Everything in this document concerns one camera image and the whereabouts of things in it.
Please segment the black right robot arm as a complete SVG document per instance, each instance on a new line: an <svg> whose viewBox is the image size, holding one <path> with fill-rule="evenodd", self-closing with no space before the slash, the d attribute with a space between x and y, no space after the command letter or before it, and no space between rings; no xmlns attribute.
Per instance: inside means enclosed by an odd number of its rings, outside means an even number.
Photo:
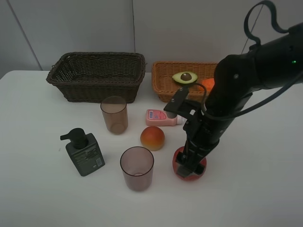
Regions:
<svg viewBox="0 0 303 227"><path fill-rule="evenodd" d="M176 157L182 178L201 176L202 161L218 145L220 137L238 116L248 113L245 104L262 89L286 91L303 81L303 26L289 28L287 35L246 54L229 55L219 62L214 87L200 103L183 100L187 141Z"/></svg>

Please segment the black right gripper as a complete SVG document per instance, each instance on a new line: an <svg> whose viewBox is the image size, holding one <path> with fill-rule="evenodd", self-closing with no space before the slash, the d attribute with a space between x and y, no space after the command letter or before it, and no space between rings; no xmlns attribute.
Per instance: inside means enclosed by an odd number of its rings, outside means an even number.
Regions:
<svg viewBox="0 0 303 227"><path fill-rule="evenodd" d="M234 119L212 120L201 113L183 113L182 117L187 120L183 127L187 140L185 153L179 152L176 157L177 174L181 177L188 177L193 173L191 166L197 165L194 174L203 175L205 165L199 162L218 145L220 137Z"/></svg>

